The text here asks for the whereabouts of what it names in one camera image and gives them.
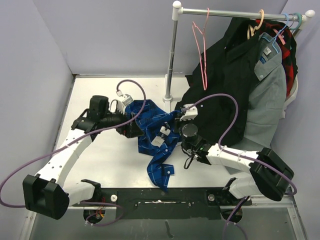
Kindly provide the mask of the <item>blue plaid shirt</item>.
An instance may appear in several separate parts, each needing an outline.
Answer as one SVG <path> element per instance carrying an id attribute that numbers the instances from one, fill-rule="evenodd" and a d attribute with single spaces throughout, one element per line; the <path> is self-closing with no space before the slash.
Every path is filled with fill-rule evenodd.
<path id="1" fill-rule="evenodd" d="M 138 137 L 138 152 L 152 156 L 146 171 L 151 182 L 167 191 L 170 176 L 175 173 L 172 164 L 165 161 L 172 154 L 177 143 L 181 141 L 179 133 L 175 133 L 175 117 L 180 112 L 174 110 L 166 113 L 152 100 L 145 102 L 141 114 L 135 123 L 142 130 Z"/>

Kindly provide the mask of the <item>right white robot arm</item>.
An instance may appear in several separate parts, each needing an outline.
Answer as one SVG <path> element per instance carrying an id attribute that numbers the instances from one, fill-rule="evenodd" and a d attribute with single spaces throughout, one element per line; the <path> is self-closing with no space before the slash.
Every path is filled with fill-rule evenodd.
<path id="1" fill-rule="evenodd" d="M 210 144 L 198 134 L 192 120 L 178 117 L 174 120 L 174 132 L 180 135 L 181 148 L 192 161 L 232 168 L 248 175 L 227 182 L 222 192 L 227 204 L 233 205 L 239 199 L 256 195 L 279 202 L 286 195 L 294 172 L 272 149 L 246 151 Z"/>

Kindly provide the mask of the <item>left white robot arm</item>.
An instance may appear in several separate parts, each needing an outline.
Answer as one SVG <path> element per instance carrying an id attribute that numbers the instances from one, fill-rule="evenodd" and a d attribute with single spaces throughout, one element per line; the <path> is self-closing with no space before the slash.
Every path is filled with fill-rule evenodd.
<path id="1" fill-rule="evenodd" d="M 83 201 L 95 206 L 102 199 L 100 183 L 83 179 L 75 186 L 65 187 L 66 178 L 84 150 L 103 131 L 116 129 L 126 138 L 144 136 L 143 123 L 167 115 L 151 100 L 132 100 L 123 96 L 124 102 L 116 110 L 109 110 L 106 96 L 94 95 L 89 107 L 73 122 L 64 145 L 53 152 L 48 163 L 36 175 L 27 175 L 23 182 L 23 196 L 27 210 L 59 220 L 69 206 Z"/>

